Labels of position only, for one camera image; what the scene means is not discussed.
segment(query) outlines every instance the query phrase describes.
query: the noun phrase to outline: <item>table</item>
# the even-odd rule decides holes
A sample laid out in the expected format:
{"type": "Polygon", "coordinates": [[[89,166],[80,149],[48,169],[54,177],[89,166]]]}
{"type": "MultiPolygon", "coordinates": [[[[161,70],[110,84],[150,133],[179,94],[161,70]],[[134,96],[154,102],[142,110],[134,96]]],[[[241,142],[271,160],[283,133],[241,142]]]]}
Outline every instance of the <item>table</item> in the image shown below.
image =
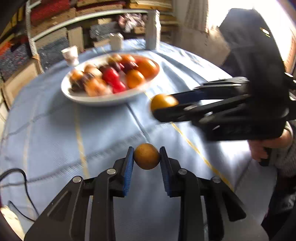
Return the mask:
{"type": "MultiPolygon", "coordinates": [[[[108,45],[94,48],[81,54],[79,61],[108,51],[108,45]]],[[[189,122],[159,123],[149,111],[149,98],[158,93],[187,91],[204,81],[230,76],[165,43],[158,51],[148,51],[144,40],[125,40],[123,52],[155,60],[162,68],[157,85],[127,104],[87,107],[64,97],[60,84],[71,68],[65,61],[57,63],[15,99],[1,141],[1,172],[23,169],[30,196],[42,212],[72,177],[97,176],[124,157],[129,146],[149,142],[158,149],[165,146],[169,157],[198,177],[220,176],[261,222],[276,182],[274,168],[261,167],[252,160],[246,141],[207,142],[189,122]]],[[[2,181],[1,197],[4,204],[12,200],[22,212],[36,218],[21,175],[12,174],[2,181]]],[[[177,240],[179,211],[180,199],[165,193],[160,166],[145,171],[135,164],[127,197],[114,199],[116,238],[177,240]]],[[[31,223],[15,213],[27,231],[31,223]]]]}

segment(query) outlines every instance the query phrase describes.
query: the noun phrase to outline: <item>yellow stripe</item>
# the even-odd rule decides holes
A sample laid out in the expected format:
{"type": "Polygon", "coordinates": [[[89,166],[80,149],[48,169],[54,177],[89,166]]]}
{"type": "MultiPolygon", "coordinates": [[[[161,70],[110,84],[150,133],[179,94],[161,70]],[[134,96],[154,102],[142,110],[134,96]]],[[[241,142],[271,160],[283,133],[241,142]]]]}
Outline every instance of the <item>yellow stripe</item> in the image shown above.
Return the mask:
{"type": "Polygon", "coordinates": [[[79,155],[80,155],[80,161],[82,165],[82,171],[84,178],[90,178],[89,176],[89,170],[87,167],[87,162],[86,162],[86,157],[84,154],[84,147],[83,147],[83,142],[82,142],[82,137],[81,137],[81,132],[80,132],[80,124],[79,124],[79,115],[78,115],[78,105],[74,103],[74,122],[75,122],[75,131],[76,131],[76,138],[77,138],[77,144],[78,144],[78,150],[79,150],[79,155]]]}
{"type": "Polygon", "coordinates": [[[170,124],[173,126],[173,128],[179,132],[179,134],[184,138],[184,140],[188,143],[188,145],[195,150],[195,152],[201,157],[201,159],[206,163],[206,165],[212,170],[213,173],[215,173],[215,175],[219,176],[221,178],[221,180],[233,191],[233,187],[231,185],[231,183],[227,180],[226,177],[223,176],[223,174],[221,172],[219,172],[216,168],[214,168],[210,162],[201,154],[201,152],[198,150],[198,148],[185,136],[185,134],[179,129],[179,127],[176,126],[175,123],[170,122],[170,124]]]}

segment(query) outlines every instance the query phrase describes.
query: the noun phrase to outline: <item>black cable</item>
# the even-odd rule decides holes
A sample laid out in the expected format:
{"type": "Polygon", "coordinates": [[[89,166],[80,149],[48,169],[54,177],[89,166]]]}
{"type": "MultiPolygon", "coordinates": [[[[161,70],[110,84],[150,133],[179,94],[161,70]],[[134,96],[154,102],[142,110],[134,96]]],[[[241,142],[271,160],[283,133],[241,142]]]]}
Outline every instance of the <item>black cable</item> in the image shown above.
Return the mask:
{"type": "MultiPolygon", "coordinates": [[[[24,180],[25,180],[25,181],[24,181],[24,185],[25,185],[26,195],[27,195],[27,197],[28,197],[30,203],[32,204],[32,206],[33,206],[35,212],[36,212],[37,215],[39,216],[39,212],[37,211],[35,205],[33,204],[32,200],[31,200],[31,197],[30,197],[30,195],[29,195],[29,193],[28,193],[28,186],[27,186],[27,182],[28,182],[28,181],[27,181],[26,174],[25,174],[25,172],[24,172],[22,169],[19,169],[19,168],[12,168],[12,169],[6,170],[5,172],[3,172],[3,173],[0,175],[0,182],[1,182],[4,178],[6,178],[8,175],[10,175],[11,173],[13,173],[13,172],[20,172],[20,173],[24,176],[24,180]]],[[[12,204],[13,207],[14,207],[14,208],[15,208],[15,209],[16,209],[16,210],[17,210],[22,216],[24,216],[25,218],[27,218],[28,220],[30,220],[30,221],[32,221],[32,222],[35,222],[35,220],[28,218],[28,217],[27,217],[26,215],[24,215],[20,210],[18,210],[17,207],[12,203],[12,201],[8,201],[8,203],[12,204]]]]}

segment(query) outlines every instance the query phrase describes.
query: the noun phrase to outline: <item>window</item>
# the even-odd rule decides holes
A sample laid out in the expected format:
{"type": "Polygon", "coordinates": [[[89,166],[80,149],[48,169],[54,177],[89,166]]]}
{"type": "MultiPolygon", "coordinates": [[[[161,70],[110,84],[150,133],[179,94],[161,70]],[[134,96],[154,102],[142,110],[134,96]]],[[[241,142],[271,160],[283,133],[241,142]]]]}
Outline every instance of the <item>window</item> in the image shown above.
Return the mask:
{"type": "Polygon", "coordinates": [[[220,26],[231,8],[256,9],[270,28],[286,71],[291,72],[296,54],[294,25],[277,0],[209,0],[208,26],[220,26]]]}

